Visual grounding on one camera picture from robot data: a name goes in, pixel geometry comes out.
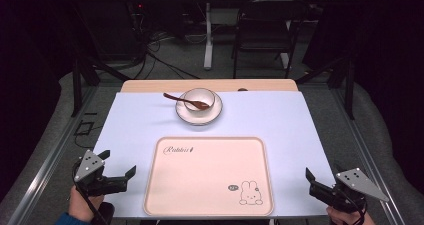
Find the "light wooden table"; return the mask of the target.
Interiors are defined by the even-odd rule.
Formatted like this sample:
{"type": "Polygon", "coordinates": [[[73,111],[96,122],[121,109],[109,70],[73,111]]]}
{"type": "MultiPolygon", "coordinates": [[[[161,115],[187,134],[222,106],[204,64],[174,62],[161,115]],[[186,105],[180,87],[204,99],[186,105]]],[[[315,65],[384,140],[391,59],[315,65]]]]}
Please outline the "light wooden table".
{"type": "Polygon", "coordinates": [[[239,91],[297,91],[292,79],[192,79],[192,80],[128,80],[122,92],[185,92],[193,88],[207,88],[215,92],[239,91]]]}

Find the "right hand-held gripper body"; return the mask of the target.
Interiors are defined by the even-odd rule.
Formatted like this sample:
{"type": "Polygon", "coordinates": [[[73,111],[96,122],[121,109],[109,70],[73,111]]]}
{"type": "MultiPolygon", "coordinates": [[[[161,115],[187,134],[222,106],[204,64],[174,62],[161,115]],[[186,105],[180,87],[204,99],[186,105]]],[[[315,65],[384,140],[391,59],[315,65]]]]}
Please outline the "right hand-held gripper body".
{"type": "Polygon", "coordinates": [[[338,211],[362,211],[367,205],[367,196],[383,202],[390,201],[359,168],[338,172],[335,178],[336,183],[332,187],[314,181],[314,197],[338,211]]]}

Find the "black chair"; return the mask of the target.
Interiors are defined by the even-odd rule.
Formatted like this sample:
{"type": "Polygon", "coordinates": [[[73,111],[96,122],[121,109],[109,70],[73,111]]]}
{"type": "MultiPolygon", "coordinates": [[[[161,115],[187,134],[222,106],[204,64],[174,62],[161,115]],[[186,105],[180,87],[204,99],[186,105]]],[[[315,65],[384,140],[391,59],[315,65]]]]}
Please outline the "black chair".
{"type": "Polygon", "coordinates": [[[238,55],[247,53],[281,53],[288,56],[283,69],[288,77],[300,27],[309,5],[300,0],[251,0],[238,11],[232,49],[233,77],[239,70],[238,55]]]}

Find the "white ceramic plate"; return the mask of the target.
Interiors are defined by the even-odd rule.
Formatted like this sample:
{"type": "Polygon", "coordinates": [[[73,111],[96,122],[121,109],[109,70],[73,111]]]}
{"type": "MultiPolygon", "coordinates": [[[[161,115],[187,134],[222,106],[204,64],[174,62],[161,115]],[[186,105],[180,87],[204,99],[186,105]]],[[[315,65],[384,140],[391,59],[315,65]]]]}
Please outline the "white ceramic plate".
{"type": "Polygon", "coordinates": [[[176,113],[180,119],[192,125],[205,125],[215,120],[221,113],[223,103],[221,98],[215,92],[215,103],[211,110],[206,112],[190,112],[185,108],[184,102],[176,102],[176,113]]]}

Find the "power strip with red light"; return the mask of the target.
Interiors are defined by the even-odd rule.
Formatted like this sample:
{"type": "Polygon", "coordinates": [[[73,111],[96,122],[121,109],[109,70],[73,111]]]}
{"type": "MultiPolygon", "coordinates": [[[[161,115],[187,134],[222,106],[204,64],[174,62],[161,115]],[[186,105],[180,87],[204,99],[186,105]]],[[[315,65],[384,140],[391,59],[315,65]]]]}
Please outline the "power strip with red light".
{"type": "Polygon", "coordinates": [[[145,19],[144,14],[144,5],[142,3],[134,3],[133,4],[133,12],[132,12],[134,24],[140,27],[145,19]]]}

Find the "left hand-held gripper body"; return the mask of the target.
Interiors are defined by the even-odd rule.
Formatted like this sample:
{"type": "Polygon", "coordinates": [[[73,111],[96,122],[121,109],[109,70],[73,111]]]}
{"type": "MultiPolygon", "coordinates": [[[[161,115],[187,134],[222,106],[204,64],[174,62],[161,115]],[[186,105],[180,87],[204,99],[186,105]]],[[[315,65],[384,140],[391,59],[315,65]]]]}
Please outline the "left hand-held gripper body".
{"type": "Polygon", "coordinates": [[[98,154],[91,150],[87,150],[79,160],[73,181],[84,195],[94,197],[127,191],[127,184],[116,181],[118,177],[103,175],[105,160],[100,160],[98,154]]]}

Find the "black metal stand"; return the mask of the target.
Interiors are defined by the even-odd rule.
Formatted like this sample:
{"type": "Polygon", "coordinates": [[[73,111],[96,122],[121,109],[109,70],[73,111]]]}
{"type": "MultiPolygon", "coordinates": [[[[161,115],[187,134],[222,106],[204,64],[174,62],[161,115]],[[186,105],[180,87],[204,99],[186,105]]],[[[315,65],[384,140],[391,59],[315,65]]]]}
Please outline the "black metal stand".
{"type": "Polygon", "coordinates": [[[63,20],[64,26],[67,26],[65,32],[74,57],[72,67],[74,108],[72,117],[75,117],[83,106],[82,79],[89,86],[98,86],[100,78],[96,72],[97,69],[105,71],[122,82],[129,80],[129,77],[106,65],[89,52],[87,42],[81,40],[82,31],[78,30],[76,22],[72,22],[69,15],[64,16],[63,20]]]}
{"type": "Polygon", "coordinates": [[[312,70],[308,74],[296,79],[295,82],[297,84],[304,84],[329,69],[332,69],[332,72],[327,80],[327,86],[329,88],[339,88],[341,83],[345,82],[344,110],[348,117],[354,120],[353,92],[355,65],[349,56],[338,57],[323,67],[312,70]]]}

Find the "person's right hand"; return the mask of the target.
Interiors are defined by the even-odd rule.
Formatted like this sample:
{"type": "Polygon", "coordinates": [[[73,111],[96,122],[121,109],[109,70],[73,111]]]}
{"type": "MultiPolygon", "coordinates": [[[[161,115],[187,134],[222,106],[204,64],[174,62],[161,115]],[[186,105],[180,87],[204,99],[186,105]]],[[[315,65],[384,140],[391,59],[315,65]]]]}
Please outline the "person's right hand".
{"type": "MultiPolygon", "coordinates": [[[[359,212],[354,213],[345,213],[334,209],[333,207],[328,206],[326,208],[327,214],[330,220],[336,225],[354,225],[359,219],[362,218],[359,212]]],[[[362,225],[376,225],[371,216],[365,212],[364,213],[364,221],[362,225]]]]}

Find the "person's left hand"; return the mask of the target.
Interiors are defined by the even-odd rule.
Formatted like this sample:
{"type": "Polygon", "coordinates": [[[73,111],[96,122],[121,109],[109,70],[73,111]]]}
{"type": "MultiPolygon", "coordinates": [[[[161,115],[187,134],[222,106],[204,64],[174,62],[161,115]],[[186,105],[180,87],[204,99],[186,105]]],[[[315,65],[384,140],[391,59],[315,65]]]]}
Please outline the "person's left hand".
{"type": "Polygon", "coordinates": [[[94,219],[94,212],[90,209],[88,203],[85,201],[82,195],[77,191],[75,186],[73,186],[70,191],[69,209],[67,213],[78,214],[78,215],[92,214],[94,219]]]}

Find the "aluminium floor rail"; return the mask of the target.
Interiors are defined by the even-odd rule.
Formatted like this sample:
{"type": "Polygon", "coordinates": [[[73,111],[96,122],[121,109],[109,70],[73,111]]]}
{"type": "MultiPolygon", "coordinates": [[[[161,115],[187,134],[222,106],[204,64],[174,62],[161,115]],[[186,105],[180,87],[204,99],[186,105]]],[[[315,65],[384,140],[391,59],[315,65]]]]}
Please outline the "aluminium floor rail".
{"type": "Polygon", "coordinates": [[[331,91],[345,122],[353,135],[354,151],[371,180],[389,198],[375,202],[381,208],[387,225],[406,225],[401,212],[399,189],[404,177],[392,154],[392,142],[386,124],[368,94],[361,88],[353,91],[353,119],[345,111],[344,92],[331,91]]]}
{"type": "Polygon", "coordinates": [[[72,111],[72,91],[64,87],[41,140],[0,205],[0,225],[53,225],[67,210],[74,159],[65,154],[83,117],[72,111]]]}

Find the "light blue table mat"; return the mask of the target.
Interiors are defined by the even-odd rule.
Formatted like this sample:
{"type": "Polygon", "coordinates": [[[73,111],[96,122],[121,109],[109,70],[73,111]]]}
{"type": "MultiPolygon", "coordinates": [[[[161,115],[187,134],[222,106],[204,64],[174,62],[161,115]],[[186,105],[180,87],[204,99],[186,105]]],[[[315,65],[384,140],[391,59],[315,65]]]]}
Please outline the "light blue table mat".
{"type": "Polygon", "coordinates": [[[334,177],[304,96],[289,91],[222,92],[223,109],[211,123],[196,126],[180,119],[175,103],[159,93],[119,93],[96,143],[109,150],[105,172],[120,176],[133,166],[124,193],[107,196],[119,218],[242,219],[320,216],[324,203],[309,194],[308,168],[318,180],[334,177]],[[256,137],[266,151],[273,210],[259,217],[157,217],[144,210],[158,141],[164,137],[256,137]]]}

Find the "brown wooden spoon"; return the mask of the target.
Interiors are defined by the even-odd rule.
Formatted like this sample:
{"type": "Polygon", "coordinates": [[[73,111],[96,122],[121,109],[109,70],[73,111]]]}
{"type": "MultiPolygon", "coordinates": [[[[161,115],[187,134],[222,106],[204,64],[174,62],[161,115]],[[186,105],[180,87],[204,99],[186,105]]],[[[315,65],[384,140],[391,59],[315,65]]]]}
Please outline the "brown wooden spoon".
{"type": "Polygon", "coordinates": [[[187,99],[184,99],[184,98],[172,96],[168,93],[164,93],[163,96],[165,98],[168,98],[168,99],[171,99],[171,100],[189,103],[199,110],[207,110],[207,109],[210,108],[210,106],[208,104],[206,104],[205,102],[202,102],[202,101],[191,101],[191,100],[187,100],[187,99]]]}

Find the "white ceramic bowl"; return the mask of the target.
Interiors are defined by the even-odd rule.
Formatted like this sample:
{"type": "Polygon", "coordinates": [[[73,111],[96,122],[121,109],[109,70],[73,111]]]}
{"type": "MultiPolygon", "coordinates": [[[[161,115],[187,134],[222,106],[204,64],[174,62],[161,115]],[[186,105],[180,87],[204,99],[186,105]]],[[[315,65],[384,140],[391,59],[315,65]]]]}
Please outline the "white ceramic bowl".
{"type": "Polygon", "coordinates": [[[187,91],[183,95],[183,99],[186,99],[186,102],[184,102],[184,106],[186,109],[188,109],[190,112],[206,112],[212,109],[214,103],[215,103],[215,96],[214,93],[205,88],[194,88],[189,91],[187,91]],[[204,104],[207,104],[207,108],[199,109],[195,107],[193,104],[189,103],[189,101],[199,101],[203,102],[204,104]]]}

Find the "pink tray with rabbit print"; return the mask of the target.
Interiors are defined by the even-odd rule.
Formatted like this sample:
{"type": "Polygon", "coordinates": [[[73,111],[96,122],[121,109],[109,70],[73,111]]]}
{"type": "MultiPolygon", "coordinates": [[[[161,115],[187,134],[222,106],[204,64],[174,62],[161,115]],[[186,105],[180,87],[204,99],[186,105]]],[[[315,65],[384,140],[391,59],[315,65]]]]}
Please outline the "pink tray with rabbit print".
{"type": "Polygon", "coordinates": [[[144,210],[157,217],[259,217],[273,210],[263,142],[256,137],[164,137],[144,210]]]}

